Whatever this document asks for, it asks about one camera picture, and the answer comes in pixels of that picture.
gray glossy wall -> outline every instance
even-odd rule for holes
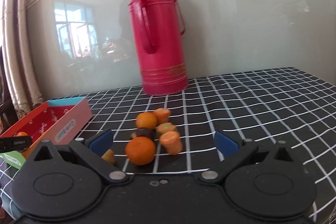
[[[126,58],[64,57],[55,2],[89,7],[98,44],[110,38]],[[47,98],[140,85],[130,0],[40,0],[27,12],[38,82]],[[293,66],[336,83],[336,0],[179,0],[189,77]]]

thermos base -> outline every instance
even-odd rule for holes
[[[179,81],[166,84],[146,84],[143,83],[143,90],[148,95],[162,96],[180,92],[188,86],[188,78],[182,78]]]

blue gripper pad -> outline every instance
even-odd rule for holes
[[[221,131],[216,131],[214,136],[216,148],[223,154],[224,158],[230,157],[239,150],[239,145],[224,135]]]
[[[109,150],[113,144],[113,132],[111,129],[98,133],[87,139],[84,145],[99,157]]]

red thermos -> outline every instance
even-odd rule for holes
[[[144,91],[167,95],[188,85],[177,0],[131,0],[128,5]],[[183,30],[179,30],[178,13]]]

thermos handle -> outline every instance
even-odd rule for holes
[[[142,45],[147,53],[152,54],[155,52],[155,44],[151,42],[148,18],[147,18],[146,8],[143,4],[143,0],[139,0],[139,2],[136,3],[134,8],[140,20],[140,28],[142,29],[141,30]]]
[[[180,9],[180,6],[179,6],[179,2],[177,0],[175,0],[175,6],[176,6],[177,14],[179,15],[179,18],[180,18],[181,23],[182,23],[183,30],[181,32],[181,35],[183,35],[185,33],[185,24],[184,24],[181,9]]]

